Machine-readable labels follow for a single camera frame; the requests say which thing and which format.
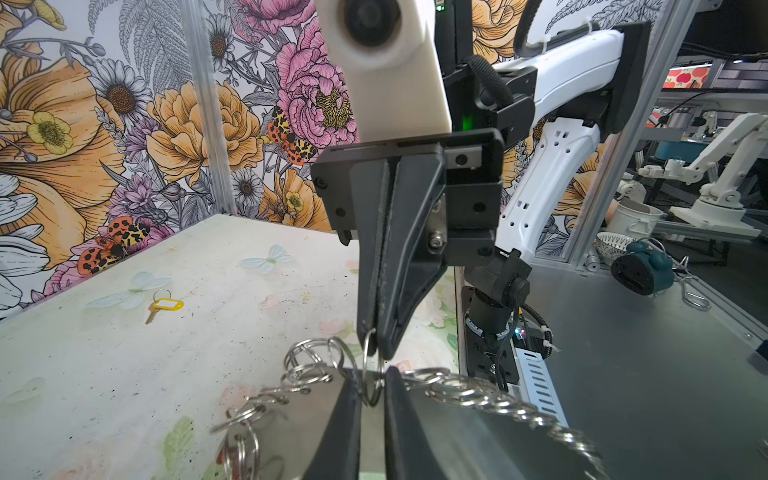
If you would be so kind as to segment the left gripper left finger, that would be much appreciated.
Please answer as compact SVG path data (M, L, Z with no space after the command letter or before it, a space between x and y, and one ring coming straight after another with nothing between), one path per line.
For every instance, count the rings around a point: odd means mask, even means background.
M360 375L341 370L344 383L304 479L357 480L361 451Z

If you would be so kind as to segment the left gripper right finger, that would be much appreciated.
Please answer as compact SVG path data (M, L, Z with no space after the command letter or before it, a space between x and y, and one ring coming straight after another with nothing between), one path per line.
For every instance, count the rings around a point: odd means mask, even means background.
M429 445L400 371L389 367L384 380L386 478L446 479L447 476Z

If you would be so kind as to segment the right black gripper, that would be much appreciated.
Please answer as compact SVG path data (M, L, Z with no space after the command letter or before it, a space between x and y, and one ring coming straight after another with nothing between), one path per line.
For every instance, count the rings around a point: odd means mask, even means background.
M336 145L311 165L315 189L343 245L359 242L357 335L394 357L416 306L449 266L494 253L504 141L492 128ZM391 168L395 168L391 181ZM427 221L445 189L446 244L432 252Z

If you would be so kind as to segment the silver metal keyring plate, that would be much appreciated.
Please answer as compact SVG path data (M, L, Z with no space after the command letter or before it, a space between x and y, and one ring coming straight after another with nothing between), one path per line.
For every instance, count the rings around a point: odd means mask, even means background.
M304 479L344 383L343 369L360 375L358 479L387 479L384 375L388 368L358 362L336 337L292 345L279 383L228 411L217 431L223 440L228 425L248 421L260 443L258 479ZM399 371L446 479L607 477L595 444L535 405L446 368Z

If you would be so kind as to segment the coloured tagged keys bunch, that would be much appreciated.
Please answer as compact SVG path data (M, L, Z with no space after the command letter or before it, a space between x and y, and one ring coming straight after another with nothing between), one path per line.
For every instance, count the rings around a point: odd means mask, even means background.
M225 428L217 462L223 466L227 479L259 478L260 443L251 423L241 421Z

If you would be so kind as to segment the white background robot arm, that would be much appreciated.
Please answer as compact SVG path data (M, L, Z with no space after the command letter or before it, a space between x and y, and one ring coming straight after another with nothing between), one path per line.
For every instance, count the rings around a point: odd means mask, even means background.
M759 230L744 222L746 209L738 187L767 147L767 116L744 113L733 120L690 163L670 158L662 166L642 166L639 175L699 183L699 196L689 208L673 207L672 215L707 232L733 234L748 240Z

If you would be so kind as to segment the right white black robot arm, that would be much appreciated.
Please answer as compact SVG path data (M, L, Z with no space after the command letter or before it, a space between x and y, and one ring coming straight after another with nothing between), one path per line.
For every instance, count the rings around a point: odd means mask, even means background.
M359 243L365 356L393 358L417 306L460 266L469 371L508 378L539 237L578 168L626 125L651 30L588 21L531 44L537 9L523 11L515 59L493 65L460 46L453 1L316 5L360 140L327 147L311 177L340 240Z

